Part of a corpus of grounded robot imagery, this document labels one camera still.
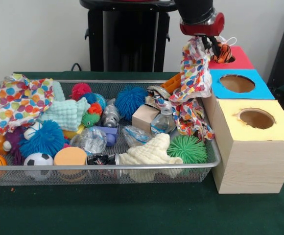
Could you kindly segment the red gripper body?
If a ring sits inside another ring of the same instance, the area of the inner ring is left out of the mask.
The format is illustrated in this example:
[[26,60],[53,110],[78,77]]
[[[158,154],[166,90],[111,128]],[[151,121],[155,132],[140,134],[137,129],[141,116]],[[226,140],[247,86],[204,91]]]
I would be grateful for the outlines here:
[[225,17],[222,12],[215,12],[210,19],[199,24],[186,24],[180,20],[180,30],[189,36],[219,36],[225,25]]

